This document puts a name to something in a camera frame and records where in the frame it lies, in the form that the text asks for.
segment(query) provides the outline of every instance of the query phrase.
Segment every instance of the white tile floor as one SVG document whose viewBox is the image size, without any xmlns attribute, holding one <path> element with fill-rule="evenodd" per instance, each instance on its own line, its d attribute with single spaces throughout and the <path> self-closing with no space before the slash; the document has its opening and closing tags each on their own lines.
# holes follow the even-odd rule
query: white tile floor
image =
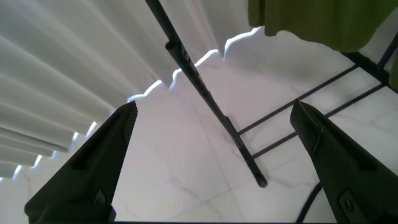
<svg viewBox="0 0 398 224">
<path fill-rule="evenodd" d="M 338 52 L 286 32 L 268 38 L 258 32 L 250 41 L 234 44 L 225 62 L 214 54 L 198 70 L 240 130 L 352 65 Z M 376 85 L 357 68 L 304 101 L 327 113 Z M 306 150 L 293 138 L 256 159 L 268 180 L 268 186 L 260 188 L 234 142 L 183 74 L 173 90 L 160 85 L 137 100 L 137 106 L 113 201 L 117 220 L 294 222 L 319 181 Z M 252 154 L 293 131 L 290 110 L 242 136 Z M 398 173 L 395 93 L 383 88 L 331 120 Z M 61 165 L 67 157 L 57 155 L 56 160 Z M 40 167 L 51 162 L 43 161 Z M 43 173 L 22 174 L 29 198 L 40 188 L 35 182 Z M 323 192 L 306 221 L 335 222 Z"/>
</svg>

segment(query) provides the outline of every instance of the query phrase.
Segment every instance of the curtain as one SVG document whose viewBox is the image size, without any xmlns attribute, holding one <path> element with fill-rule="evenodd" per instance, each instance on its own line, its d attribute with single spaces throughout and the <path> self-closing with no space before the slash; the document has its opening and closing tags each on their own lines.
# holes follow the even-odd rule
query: curtain
<svg viewBox="0 0 398 224">
<path fill-rule="evenodd" d="M 161 1 L 192 60 L 251 29 L 245 1 Z M 0 2 L 0 177 L 68 152 L 126 100 L 169 86 L 177 64 L 145 1 Z"/>
</svg>

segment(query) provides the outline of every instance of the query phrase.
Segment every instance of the metal frame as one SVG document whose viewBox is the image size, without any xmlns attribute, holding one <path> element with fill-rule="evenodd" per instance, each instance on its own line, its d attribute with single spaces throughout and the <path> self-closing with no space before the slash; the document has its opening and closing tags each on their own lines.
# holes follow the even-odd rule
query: metal frame
<svg viewBox="0 0 398 224">
<path fill-rule="evenodd" d="M 176 63 L 180 66 L 184 74 L 190 80 L 192 85 L 197 89 L 201 97 L 210 107 L 212 112 L 216 115 L 220 123 L 224 126 L 225 130 L 234 140 L 236 146 L 238 147 L 239 151 L 241 152 L 246 164 L 248 165 L 250 171 L 252 172 L 254 178 L 256 179 L 257 183 L 260 187 L 267 186 L 267 180 L 258 168 L 256 162 L 254 161 L 256 158 L 260 157 L 261 155 L 265 154 L 266 152 L 280 146 L 284 142 L 288 141 L 289 139 L 294 138 L 297 134 L 291 133 L 286 137 L 276 141 L 275 143 L 271 144 L 270 146 L 266 147 L 265 149 L 251 155 L 248 151 L 246 145 L 243 143 L 240 135 L 246 133 L 247 131 L 251 130 L 252 128 L 256 127 L 257 125 L 267 121 L 268 119 L 272 118 L 273 116 L 277 115 L 281 111 L 287 109 L 288 107 L 292 106 L 295 100 L 302 100 L 312 93 L 320 90 L 321 88 L 333 83 L 337 79 L 347 75 L 349 72 L 352 72 L 354 69 L 360 67 L 374 78 L 381 82 L 380 85 L 375 86 L 368 90 L 367 92 L 357 96 L 356 98 L 344 103 L 343 105 L 337 107 L 336 109 L 332 110 L 331 112 L 327 113 L 325 116 L 330 117 L 334 114 L 337 114 L 341 110 L 351 106 L 352 104 L 362 100 L 363 98 L 369 96 L 370 94 L 380 90 L 381 88 L 387 86 L 392 91 L 398 93 L 396 90 L 392 89 L 388 84 L 388 77 L 389 73 L 384 70 L 384 66 L 386 65 L 387 61 L 390 59 L 391 55 L 394 53 L 395 49 L 398 46 L 398 34 L 394 37 L 390 45 L 388 46 L 386 52 L 380 59 L 378 64 L 375 64 L 367 57 L 363 56 L 359 52 L 355 53 L 342 53 L 344 56 L 348 57 L 352 62 L 354 62 L 354 66 L 346 69 L 345 71 L 337 74 L 335 77 L 325 81 L 324 83 L 318 85 L 317 87 L 313 88 L 312 90 L 304 93 L 303 95 L 297 97 L 296 99 L 288 102 L 286 105 L 281 106 L 280 108 L 276 109 L 275 111 L 271 112 L 270 114 L 266 115 L 265 117 L 259 119 L 258 121 L 250 124 L 246 128 L 237 131 L 235 130 L 234 126 L 232 125 L 231 121 L 227 116 L 223 114 L 223 112 L 218 107 L 216 101 L 211 96 L 210 92 L 208 91 L 205 83 L 201 80 L 198 71 L 196 70 L 194 64 L 191 61 L 191 58 L 188 55 L 188 52 L 185 50 L 178 34 L 176 33 L 172 23 L 169 20 L 166 12 L 164 11 L 162 5 L 160 4 L 159 0 L 146 0 L 147 5 L 149 6 L 150 10 L 154 14 L 157 22 L 162 27 L 163 31 L 165 32 L 166 36 L 169 38 L 169 42 L 166 44 L 165 48 L 169 51 L 169 54 L 173 57 Z"/>
</svg>

